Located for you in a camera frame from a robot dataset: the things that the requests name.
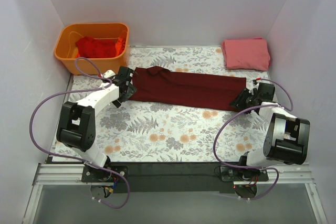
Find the dark red t shirt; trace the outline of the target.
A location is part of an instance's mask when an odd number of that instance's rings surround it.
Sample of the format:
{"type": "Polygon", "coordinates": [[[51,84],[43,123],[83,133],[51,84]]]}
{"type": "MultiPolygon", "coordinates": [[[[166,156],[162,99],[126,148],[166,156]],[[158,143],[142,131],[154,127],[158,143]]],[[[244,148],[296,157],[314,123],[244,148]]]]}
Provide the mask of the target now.
{"type": "Polygon", "coordinates": [[[235,111],[229,104],[246,88],[247,79],[213,74],[172,72],[155,66],[136,68],[130,100],[235,111]]]}

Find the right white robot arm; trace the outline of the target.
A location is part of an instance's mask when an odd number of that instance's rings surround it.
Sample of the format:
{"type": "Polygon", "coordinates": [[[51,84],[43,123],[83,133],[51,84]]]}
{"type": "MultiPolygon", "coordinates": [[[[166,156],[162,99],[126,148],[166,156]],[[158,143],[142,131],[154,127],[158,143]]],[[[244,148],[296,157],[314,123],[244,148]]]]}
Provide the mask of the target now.
{"type": "Polygon", "coordinates": [[[246,152],[238,161],[238,176],[251,180],[257,174],[257,167],[272,165],[301,165],[306,161],[310,133],[310,122],[291,115],[274,101],[275,86],[254,80],[253,89],[244,89],[230,104],[239,111],[257,105],[266,105],[256,113],[268,123],[263,147],[246,152]]]}

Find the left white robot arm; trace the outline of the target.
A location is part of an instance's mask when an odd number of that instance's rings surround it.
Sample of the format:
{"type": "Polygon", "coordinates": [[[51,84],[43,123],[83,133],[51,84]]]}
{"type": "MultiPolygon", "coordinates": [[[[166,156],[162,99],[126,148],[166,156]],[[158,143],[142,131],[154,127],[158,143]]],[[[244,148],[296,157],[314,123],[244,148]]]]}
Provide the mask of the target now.
{"type": "Polygon", "coordinates": [[[77,102],[66,102],[62,105],[56,134],[57,141],[73,149],[80,158],[97,165],[93,175],[100,182],[111,178],[110,159],[95,142],[96,116],[107,106],[113,104],[119,108],[136,93],[131,83],[134,70],[120,67],[118,73],[112,70],[105,72],[100,90],[95,91],[77,102]]]}

